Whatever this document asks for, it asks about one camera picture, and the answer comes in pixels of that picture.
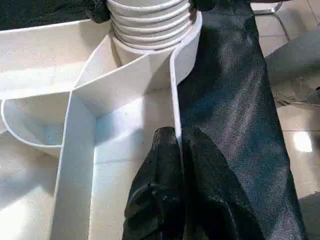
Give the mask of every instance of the floor tile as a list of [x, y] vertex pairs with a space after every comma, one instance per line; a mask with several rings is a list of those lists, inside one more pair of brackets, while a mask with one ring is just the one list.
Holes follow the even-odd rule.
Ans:
[[283, 133], [309, 240], [320, 236], [320, 132]]
[[277, 108], [283, 131], [320, 131], [320, 107], [287, 105]]
[[316, 18], [317, 23], [320, 23], [320, 2], [319, 0], [307, 0], [310, 4], [311, 10]]
[[283, 3], [274, 15], [255, 17], [260, 36], [299, 35], [317, 27], [317, 22], [307, 0], [292, 0]]
[[268, 56], [276, 49], [288, 43], [286, 36], [262, 36], [259, 38], [263, 56]]

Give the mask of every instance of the plastic compartment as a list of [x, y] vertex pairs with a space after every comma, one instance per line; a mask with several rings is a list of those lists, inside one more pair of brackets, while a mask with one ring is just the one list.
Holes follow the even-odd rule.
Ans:
[[0, 133], [0, 238], [48, 239], [58, 160]]
[[[53, 33], [56, 31], [55, 27], [52, 28], [52, 31]], [[68, 53], [70, 54], [68, 58], [75, 57], [72, 55], [75, 54], [73, 49], [70, 49]], [[88, 57], [86, 63], [81, 64], [82, 70], [78, 69], [74, 73], [74, 77], [79, 84], [84, 84], [100, 75], [116, 70], [120, 65], [114, 45], [107, 34]], [[70, 84], [73, 88], [76, 81], [73, 79]], [[20, 91], [30, 93], [29, 88], [22, 88], [22, 85], [20, 87]], [[34, 96], [22, 97], [20, 95], [21, 98], [3, 100], [1, 117], [8, 131], [21, 142], [58, 158], [62, 147], [71, 89], [66, 90], [66, 92], [50, 93], [57, 91], [57, 89], [46, 86], [45, 88], [37, 88], [37, 95]], [[11, 98], [17, 97], [15, 94], [12, 95], [10, 95]]]
[[[156, 54], [149, 53], [72, 91], [51, 240], [122, 238], [131, 182], [150, 150], [154, 132], [174, 126], [181, 142], [176, 84], [194, 64], [200, 13], [197, 20], [196, 30], [172, 55], [162, 52], [170, 59], [163, 63], [170, 74], [161, 81], [154, 77]], [[186, 59], [190, 63], [184, 67]]]
[[68, 92], [3, 100], [2, 120], [15, 138], [58, 158], [68, 100]]
[[70, 91], [110, 31], [90, 20], [0, 32], [0, 99]]

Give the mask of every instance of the black glove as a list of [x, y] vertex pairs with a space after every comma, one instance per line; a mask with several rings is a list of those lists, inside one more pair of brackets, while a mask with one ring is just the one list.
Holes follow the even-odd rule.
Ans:
[[82, 0], [85, 13], [94, 22], [100, 24], [110, 19], [106, 0]]
[[236, 175], [207, 135], [182, 132], [183, 170], [172, 127], [155, 132], [125, 208], [123, 240], [263, 240]]
[[185, 226], [180, 152], [172, 127], [158, 129], [125, 208], [123, 240], [178, 240]]

